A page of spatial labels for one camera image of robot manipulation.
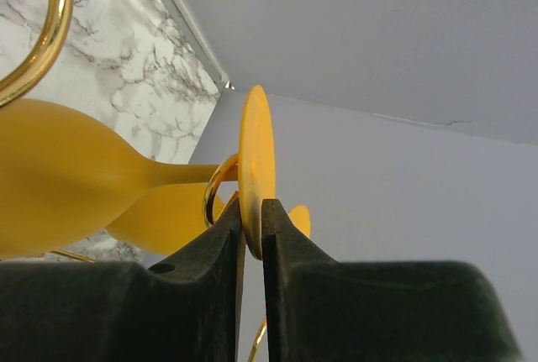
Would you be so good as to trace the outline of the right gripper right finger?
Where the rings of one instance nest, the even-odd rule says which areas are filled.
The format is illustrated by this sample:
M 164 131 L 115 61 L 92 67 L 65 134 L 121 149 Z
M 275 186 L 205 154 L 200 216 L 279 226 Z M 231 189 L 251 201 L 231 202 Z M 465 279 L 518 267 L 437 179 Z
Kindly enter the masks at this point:
M 272 361 L 521 361 L 497 293 L 456 261 L 341 263 L 261 208 Z

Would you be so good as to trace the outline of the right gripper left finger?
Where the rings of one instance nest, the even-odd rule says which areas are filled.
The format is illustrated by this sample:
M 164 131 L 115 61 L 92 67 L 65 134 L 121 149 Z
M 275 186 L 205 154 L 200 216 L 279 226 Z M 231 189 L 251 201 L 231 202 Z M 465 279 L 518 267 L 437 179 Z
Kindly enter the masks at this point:
M 1 265 L 4 361 L 234 361 L 245 244 L 231 203 L 161 262 Z

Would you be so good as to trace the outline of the orange plastic wine glass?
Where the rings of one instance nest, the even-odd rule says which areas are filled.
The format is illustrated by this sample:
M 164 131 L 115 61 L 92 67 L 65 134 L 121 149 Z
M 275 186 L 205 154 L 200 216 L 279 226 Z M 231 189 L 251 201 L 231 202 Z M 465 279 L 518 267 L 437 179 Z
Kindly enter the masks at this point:
M 138 196 L 106 227 L 118 241 L 168 256 L 207 229 L 203 183 L 161 186 Z
M 249 250 L 261 258 L 261 205 L 276 196 L 272 117 L 249 91 L 236 171 L 148 159 L 112 129 L 72 108 L 22 98 L 1 111 L 1 256 L 41 254 L 106 227 L 162 186 L 236 181 Z

